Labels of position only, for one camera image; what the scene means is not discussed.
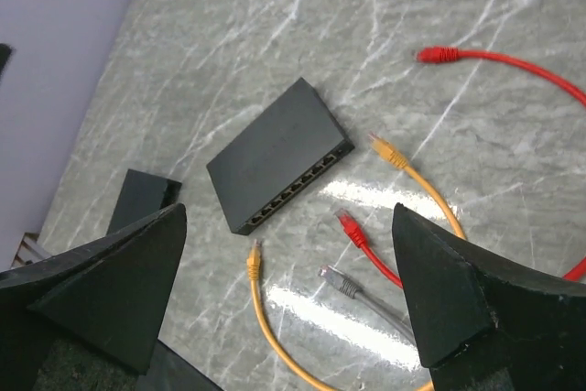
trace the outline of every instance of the yellow plug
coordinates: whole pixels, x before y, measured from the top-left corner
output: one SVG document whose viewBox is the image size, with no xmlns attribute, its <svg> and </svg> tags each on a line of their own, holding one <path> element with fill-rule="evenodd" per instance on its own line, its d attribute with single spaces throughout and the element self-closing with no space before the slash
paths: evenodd
<svg viewBox="0 0 586 391">
<path fill-rule="evenodd" d="M 409 165 L 409 159 L 403 155 L 393 144 L 381 139 L 380 137 L 370 134 L 370 138 L 373 140 L 372 148 L 378 153 L 378 156 L 390 162 L 394 167 L 398 169 L 404 169 Z"/>
<path fill-rule="evenodd" d="M 261 262 L 261 253 L 260 253 L 260 242 L 255 240 L 253 244 L 253 248 L 250 250 L 250 254 L 248 254 L 248 258 L 246 259 L 246 267 L 248 268 L 248 279 L 251 281 L 258 281 L 260 278 L 260 262 Z"/>
</svg>

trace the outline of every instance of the gray wall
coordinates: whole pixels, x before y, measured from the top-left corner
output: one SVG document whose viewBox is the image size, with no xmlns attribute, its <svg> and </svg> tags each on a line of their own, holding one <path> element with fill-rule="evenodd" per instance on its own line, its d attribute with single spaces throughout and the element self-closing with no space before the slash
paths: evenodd
<svg viewBox="0 0 586 391">
<path fill-rule="evenodd" d="M 130 0 L 0 0 L 0 270 L 38 232 Z"/>
</svg>

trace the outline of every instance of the gray cable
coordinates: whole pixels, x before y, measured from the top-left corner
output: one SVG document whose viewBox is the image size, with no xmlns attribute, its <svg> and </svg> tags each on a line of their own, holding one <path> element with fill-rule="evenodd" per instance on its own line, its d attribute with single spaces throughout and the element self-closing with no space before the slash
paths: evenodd
<svg viewBox="0 0 586 391">
<path fill-rule="evenodd" d="M 356 292 L 354 299 L 362 302 L 366 307 L 368 307 L 370 310 L 372 310 L 378 316 L 380 316 L 385 321 L 387 321 L 389 324 L 391 324 L 393 327 L 395 327 L 395 329 L 399 333 L 401 333 L 403 336 L 405 336 L 405 339 L 407 339 L 413 345 L 416 345 L 415 344 L 415 336 L 413 336 L 413 331 L 407 325 L 405 325 L 403 323 L 403 321 L 400 320 L 397 315 L 395 315 L 395 314 L 391 313 L 390 311 L 388 311 L 387 309 L 385 309 L 378 302 L 376 302 L 376 300 L 370 298 L 364 292 Z"/>
<path fill-rule="evenodd" d="M 319 275 L 325 279 L 330 286 L 340 291 L 348 298 L 362 302 L 366 307 L 391 324 L 409 342 L 416 345 L 413 331 L 396 315 L 396 313 L 383 307 L 376 299 L 366 294 L 363 288 L 350 277 L 331 266 L 320 267 Z"/>
</svg>

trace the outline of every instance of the red plug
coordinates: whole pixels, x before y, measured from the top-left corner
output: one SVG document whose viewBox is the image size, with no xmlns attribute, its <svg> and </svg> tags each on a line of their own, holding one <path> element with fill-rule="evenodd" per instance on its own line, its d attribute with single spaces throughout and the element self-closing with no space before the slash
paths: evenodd
<svg viewBox="0 0 586 391">
<path fill-rule="evenodd" d="M 422 49 L 416 58 L 420 63 L 452 63 L 461 59 L 461 54 L 458 48 L 434 46 Z"/>
<path fill-rule="evenodd" d="M 342 224 L 342 228 L 346 235 L 352 240 L 358 249 L 368 247 L 368 239 L 366 234 L 360 227 L 357 221 L 346 211 L 340 210 L 336 212 L 336 217 Z"/>
</svg>

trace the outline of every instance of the table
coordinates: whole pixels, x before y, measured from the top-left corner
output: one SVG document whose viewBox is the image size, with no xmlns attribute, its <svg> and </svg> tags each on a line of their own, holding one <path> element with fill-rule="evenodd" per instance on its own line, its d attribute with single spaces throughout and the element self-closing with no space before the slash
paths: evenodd
<svg viewBox="0 0 586 391">
<path fill-rule="evenodd" d="M 268 318 L 332 386 L 421 386 L 415 349 L 317 277 L 336 265 L 406 310 L 334 213 L 351 212 L 390 266 L 395 203 L 448 228 L 366 135 L 413 158 L 473 243 L 563 275 L 586 251 L 586 109 L 514 68 L 420 66 L 411 52 L 502 51 L 583 88 L 585 19 L 586 0 L 133 0 L 40 242 L 58 253 L 102 236 L 128 168 L 182 181 L 189 232 L 160 338 L 227 391 L 309 389 L 263 339 L 245 275 L 251 238 L 229 233 L 205 169 L 303 76 L 357 148 L 255 232 Z"/>
</svg>

